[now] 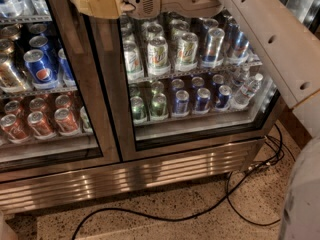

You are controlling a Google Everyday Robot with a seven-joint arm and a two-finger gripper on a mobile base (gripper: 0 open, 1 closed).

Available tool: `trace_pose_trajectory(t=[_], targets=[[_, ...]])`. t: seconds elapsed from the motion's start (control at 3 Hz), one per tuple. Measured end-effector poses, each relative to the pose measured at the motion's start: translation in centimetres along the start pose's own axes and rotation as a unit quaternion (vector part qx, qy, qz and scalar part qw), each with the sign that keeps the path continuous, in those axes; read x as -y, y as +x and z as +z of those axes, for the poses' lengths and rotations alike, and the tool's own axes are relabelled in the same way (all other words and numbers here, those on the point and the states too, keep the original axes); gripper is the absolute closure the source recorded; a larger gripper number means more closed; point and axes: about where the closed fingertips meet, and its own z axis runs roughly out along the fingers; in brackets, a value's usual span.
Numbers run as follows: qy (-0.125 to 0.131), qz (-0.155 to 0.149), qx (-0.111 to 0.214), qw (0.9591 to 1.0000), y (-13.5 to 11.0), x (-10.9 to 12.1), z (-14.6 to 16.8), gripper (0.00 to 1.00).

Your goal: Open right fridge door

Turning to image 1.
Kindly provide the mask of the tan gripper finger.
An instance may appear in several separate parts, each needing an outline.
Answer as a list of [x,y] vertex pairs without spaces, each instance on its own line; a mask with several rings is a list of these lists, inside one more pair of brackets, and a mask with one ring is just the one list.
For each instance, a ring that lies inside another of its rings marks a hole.
[[71,0],[79,13],[101,19],[118,19],[123,13],[135,10],[123,0]]

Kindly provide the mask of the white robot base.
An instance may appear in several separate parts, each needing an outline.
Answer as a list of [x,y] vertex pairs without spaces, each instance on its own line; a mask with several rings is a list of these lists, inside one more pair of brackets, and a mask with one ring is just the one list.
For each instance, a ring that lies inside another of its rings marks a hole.
[[289,177],[278,240],[320,240],[320,138],[299,154]]

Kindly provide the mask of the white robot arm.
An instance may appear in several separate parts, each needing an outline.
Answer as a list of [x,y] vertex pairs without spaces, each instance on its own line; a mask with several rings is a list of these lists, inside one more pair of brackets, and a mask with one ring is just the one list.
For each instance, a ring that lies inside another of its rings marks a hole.
[[311,136],[320,133],[320,42],[278,0],[71,0],[85,15],[136,19],[176,12],[209,17],[227,9],[267,67],[282,97]]

